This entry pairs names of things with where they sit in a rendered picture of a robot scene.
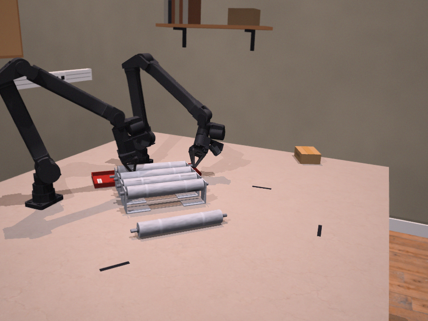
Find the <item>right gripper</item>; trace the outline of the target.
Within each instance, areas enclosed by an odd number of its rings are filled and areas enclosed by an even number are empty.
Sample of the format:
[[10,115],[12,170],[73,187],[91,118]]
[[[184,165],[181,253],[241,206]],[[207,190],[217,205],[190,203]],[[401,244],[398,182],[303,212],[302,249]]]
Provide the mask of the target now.
[[[122,141],[116,141],[118,147],[117,153],[118,157],[120,157],[121,163],[126,167],[126,169],[129,172],[133,172],[136,171],[138,157],[136,156],[136,151],[127,153],[124,141],[127,141],[128,139],[129,138]],[[131,165],[134,164],[133,171],[127,166],[127,163],[129,162],[131,162]]]

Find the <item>brown cardboard box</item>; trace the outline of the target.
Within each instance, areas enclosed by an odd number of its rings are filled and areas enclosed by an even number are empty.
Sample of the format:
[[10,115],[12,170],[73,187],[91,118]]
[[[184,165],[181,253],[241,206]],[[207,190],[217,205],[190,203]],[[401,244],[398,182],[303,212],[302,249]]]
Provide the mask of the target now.
[[321,154],[314,147],[295,146],[294,156],[300,164],[320,164],[321,162]]

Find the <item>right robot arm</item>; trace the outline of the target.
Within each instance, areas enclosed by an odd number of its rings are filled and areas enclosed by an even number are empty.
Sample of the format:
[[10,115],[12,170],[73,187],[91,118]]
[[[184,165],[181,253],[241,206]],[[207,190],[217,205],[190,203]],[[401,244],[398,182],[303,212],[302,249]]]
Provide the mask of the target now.
[[27,60],[16,57],[0,69],[0,95],[35,162],[32,199],[25,202],[26,207],[44,210],[63,200],[63,195],[55,193],[53,187],[53,183],[61,176],[60,168],[50,157],[14,83],[15,79],[23,76],[110,121],[114,126],[112,131],[115,141],[129,138],[124,141],[127,153],[135,151],[133,140],[138,145],[149,146],[150,139],[142,118],[138,116],[125,118],[123,111],[111,107],[36,65],[30,66]]

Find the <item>red scrap tray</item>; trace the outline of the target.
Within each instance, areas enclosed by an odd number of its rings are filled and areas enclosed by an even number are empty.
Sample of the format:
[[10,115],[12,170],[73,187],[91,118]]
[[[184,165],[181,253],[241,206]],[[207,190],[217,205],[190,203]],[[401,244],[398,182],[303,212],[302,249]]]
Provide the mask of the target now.
[[[196,172],[200,176],[202,176],[202,173],[197,168],[193,168],[193,169],[196,170]],[[91,176],[92,176],[94,187],[95,188],[114,187],[115,186],[114,178],[109,177],[110,175],[114,175],[114,174],[115,174],[114,170],[92,172]]]

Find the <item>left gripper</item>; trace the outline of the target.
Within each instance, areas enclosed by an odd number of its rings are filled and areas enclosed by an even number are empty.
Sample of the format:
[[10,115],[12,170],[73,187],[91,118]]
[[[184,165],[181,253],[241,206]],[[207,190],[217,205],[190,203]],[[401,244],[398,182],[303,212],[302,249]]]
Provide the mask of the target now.
[[[196,168],[208,153],[209,147],[202,144],[204,136],[206,135],[197,134],[195,137],[194,145],[189,148],[188,152],[190,155],[191,164],[193,164],[192,168]],[[196,163],[195,156],[199,158]]]

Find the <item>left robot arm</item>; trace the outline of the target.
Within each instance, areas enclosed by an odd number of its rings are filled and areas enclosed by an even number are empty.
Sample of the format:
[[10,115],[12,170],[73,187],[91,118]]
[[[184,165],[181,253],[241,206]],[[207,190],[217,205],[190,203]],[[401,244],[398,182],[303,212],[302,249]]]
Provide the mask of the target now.
[[[122,64],[122,68],[125,70],[128,81],[133,116],[142,118],[145,130],[147,130],[146,132],[150,139],[149,147],[155,144],[156,137],[151,131],[151,126],[149,126],[147,121],[140,79],[140,68],[145,70],[145,72],[158,81],[188,110],[193,118],[198,121],[198,130],[196,135],[206,135],[204,136],[202,144],[208,146],[214,156],[218,156],[221,153],[224,144],[212,139],[224,140],[225,126],[215,122],[210,122],[212,112],[200,101],[196,100],[172,76],[170,76],[150,53],[134,55]],[[210,136],[210,138],[208,136]],[[150,159],[147,154],[147,147],[135,144],[135,140],[133,140],[133,143],[135,146],[136,156],[138,157],[137,164],[153,163],[153,159]]]

